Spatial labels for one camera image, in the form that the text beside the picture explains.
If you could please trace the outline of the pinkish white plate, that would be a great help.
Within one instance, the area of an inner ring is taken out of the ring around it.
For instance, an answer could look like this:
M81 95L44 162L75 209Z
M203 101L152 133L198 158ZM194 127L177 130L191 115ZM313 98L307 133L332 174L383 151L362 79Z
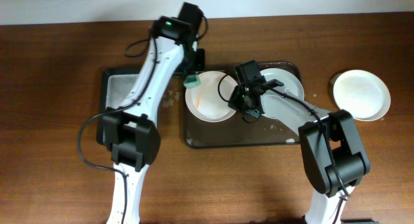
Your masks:
M187 88L185 103L190 113L205 122L222 122L235 114L225 100L230 99L237 82L221 71L207 71L198 75L199 84Z

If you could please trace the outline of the green yellow sponge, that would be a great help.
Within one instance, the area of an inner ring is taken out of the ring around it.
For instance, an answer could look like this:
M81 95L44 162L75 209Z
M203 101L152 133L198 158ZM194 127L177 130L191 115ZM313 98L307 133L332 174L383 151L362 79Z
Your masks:
M183 85L187 89L197 87L201 84L201 79L198 74L189 74L183 81Z

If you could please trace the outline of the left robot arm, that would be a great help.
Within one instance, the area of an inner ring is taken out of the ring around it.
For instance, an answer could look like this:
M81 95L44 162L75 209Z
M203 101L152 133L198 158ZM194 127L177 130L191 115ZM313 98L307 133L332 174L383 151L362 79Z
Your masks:
M202 10L184 3L176 17L162 16L149 30L147 58L138 78L118 106L102 117L103 144L111 153L114 194L108 223L139 223L144 178L160 148L157 113L172 77L195 77L204 69L198 49Z

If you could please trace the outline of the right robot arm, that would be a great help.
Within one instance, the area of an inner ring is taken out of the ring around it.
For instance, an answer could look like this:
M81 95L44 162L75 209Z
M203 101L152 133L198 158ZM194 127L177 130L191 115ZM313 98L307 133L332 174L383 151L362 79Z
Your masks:
M227 101L254 118L279 120L300 140L303 166L313 187L306 223L340 223L351 192L371 170L353 116L318 108L295 95L279 79L267 79L251 60L235 67L239 81Z

